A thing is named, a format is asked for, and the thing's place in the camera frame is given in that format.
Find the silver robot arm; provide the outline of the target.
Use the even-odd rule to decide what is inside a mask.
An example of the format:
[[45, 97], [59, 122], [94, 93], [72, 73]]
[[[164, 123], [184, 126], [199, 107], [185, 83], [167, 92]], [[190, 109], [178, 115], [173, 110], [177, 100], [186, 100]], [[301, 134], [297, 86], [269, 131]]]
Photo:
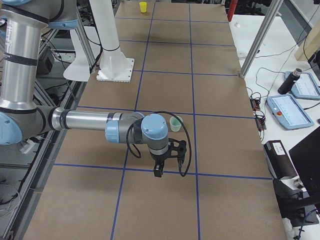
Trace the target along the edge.
[[16, 144], [51, 130], [101, 130], [111, 143], [146, 144], [155, 161], [154, 175], [161, 177], [169, 157], [168, 127], [161, 115], [67, 110], [38, 106], [33, 101], [42, 29], [75, 29], [76, 1], [4, 0], [0, 13], [7, 18], [0, 143]]

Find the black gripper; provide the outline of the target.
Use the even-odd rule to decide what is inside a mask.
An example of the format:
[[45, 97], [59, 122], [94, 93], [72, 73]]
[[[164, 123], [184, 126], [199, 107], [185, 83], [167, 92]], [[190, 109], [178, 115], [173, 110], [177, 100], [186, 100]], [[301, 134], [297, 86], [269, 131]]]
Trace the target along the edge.
[[156, 155], [150, 154], [152, 159], [155, 161], [153, 168], [153, 173], [155, 177], [161, 177], [164, 174], [165, 160], [167, 159], [167, 154]]

